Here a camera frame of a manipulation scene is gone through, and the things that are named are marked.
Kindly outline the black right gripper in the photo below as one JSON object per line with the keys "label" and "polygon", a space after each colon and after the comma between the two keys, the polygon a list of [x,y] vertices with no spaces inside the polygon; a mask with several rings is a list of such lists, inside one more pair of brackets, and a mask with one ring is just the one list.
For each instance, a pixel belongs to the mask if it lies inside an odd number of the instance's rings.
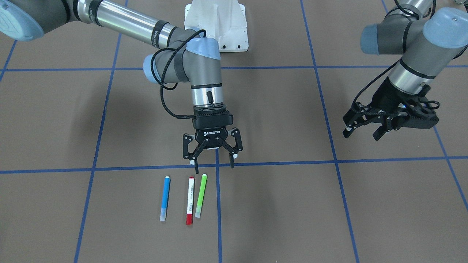
{"label": "black right gripper", "polygon": [[[205,149],[224,148],[229,152],[229,164],[234,168],[234,160],[238,153],[244,149],[241,141],[241,133],[238,128],[227,130],[226,126],[233,124],[233,115],[226,106],[207,106],[193,108],[195,119],[193,126],[195,135],[183,135],[183,158],[189,160],[194,166],[195,173],[199,174],[198,157]],[[235,145],[227,143],[228,137],[234,138]],[[189,151],[189,145],[197,142],[193,151]]]}

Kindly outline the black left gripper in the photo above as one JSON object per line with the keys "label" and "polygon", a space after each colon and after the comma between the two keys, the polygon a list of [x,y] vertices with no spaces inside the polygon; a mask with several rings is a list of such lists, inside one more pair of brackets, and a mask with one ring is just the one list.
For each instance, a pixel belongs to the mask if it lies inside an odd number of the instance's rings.
{"label": "black left gripper", "polygon": [[439,108],[439,102],[426,98],[430,89],[429,85],[423,85],[418,94],[408,94],[396,88],[389,78],[385,78],[368,106],[353,103],[343,116],[346,125],[344,137],[349,138],[356,128],[370,123],[381,125],[373,133],[376,141],[401,127],[432,128],[439,122],[435,111]]}

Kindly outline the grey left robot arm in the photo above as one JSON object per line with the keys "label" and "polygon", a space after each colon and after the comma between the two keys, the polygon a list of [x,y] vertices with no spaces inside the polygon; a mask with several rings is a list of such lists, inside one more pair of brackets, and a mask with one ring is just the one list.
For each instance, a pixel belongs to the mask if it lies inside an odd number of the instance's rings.
{"label": "grey left robot arm", "polygon": [[399,54],[384,71],[385,80],[364,105],[356,99],[343,116],[349,138],[356,128],[379,123],[379,140],[400,128],[430,129],[439,122],[439,102],[428,100],[430,83],[467,49],[467,11],[435,9],[434,0],[396,0],[381,23],[366,26],[361,50],[366,54]]}

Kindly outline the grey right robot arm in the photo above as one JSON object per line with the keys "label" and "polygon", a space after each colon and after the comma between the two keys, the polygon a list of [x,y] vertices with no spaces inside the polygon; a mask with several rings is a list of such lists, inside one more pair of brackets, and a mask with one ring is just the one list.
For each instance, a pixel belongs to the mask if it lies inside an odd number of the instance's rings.
{"label": "grey right robot arm", "polygon": [[[198,156],[205,149],[224,148],[229,163],[243,150],[240,131],[227,130],[233,115],[223,98],[218,42],[200,28],[182,29],[110,0],[2,0],[1,32],[28,42],[68,22],[79,21],[110,28],[157,48],[143,64],[145,76],[159,85],[162,106],[177,119],[192,120],[194,135],[183,136],[183,158],[198,172]],[[177,115],[164,100],[169,84],[189,82],[192,115]]]}

